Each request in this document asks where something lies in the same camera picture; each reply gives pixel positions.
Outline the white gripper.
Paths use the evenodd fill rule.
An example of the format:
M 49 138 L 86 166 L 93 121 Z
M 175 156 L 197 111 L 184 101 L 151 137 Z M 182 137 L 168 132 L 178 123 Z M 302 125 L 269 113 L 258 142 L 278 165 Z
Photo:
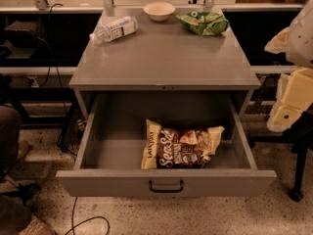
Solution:
M 285 53 L 290 29 L 282 29 L 264 50 L 272 54 Z M 274 132 L 290 128 L 313 104 L 313 70 L 302 68 L 291 74 L 282 74 L 277 88 L 277 101 L 270 112 L 267 127 Z

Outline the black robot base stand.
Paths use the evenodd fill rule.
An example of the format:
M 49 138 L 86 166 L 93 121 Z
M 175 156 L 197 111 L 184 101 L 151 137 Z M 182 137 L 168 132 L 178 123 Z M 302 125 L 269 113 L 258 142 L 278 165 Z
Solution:
M 289 196 L 293 201 L 300 202 L 303 199 L 301 186 L 307 152 L 313 148 L 313 113 L 311 111 L 304 112 L 291 128 L 278 135 L 256 136 L 249 134 L 247 142 L 250 148 L 253 148 L 256 142 L 292 144 L 291 151 L 297 154 L 297 157 L 294 185 L 289 190 Z

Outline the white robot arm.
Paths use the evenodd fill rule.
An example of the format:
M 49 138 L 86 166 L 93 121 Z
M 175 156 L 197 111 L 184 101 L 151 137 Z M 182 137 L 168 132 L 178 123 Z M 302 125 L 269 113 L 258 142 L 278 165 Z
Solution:
M 281 75 L 276 102 L 267 121 L 271 131 L 282 132 L 313 104 L 313 0 L 266 44 L 265 51 L 285 53 L 287 61 L 298 66 L 291 74 Z

